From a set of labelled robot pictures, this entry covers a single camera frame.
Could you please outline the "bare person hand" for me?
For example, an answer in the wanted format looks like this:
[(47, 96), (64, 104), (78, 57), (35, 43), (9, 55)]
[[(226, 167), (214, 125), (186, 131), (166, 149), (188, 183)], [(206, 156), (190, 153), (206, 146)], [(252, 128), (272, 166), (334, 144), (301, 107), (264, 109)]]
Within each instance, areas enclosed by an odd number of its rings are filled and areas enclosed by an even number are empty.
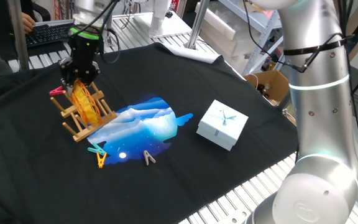
[(24, 25), (25, 34), (31, 33), (32, 29), (36, 25), (36, 23), (33, 20), (33, 18), (31, 18), (28, 14), (26, 14), (24, 12), (22, 13), (22, 22), (23, 22), (23, 25)]

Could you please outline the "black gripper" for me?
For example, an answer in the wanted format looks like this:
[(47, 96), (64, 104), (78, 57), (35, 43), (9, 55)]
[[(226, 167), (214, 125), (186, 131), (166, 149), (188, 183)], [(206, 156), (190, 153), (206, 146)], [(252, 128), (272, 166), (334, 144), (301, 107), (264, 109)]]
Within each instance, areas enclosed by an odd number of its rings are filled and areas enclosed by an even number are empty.
[(70, 57), (59, 62), (62, 84), (68, 95), (72, 94), (74, 81), (80, 79), (85, 86), (90, 86), (101, 73), (94, 57), (99, 52), (99, 37), (87, 38), (81, 35), (69, 39)]

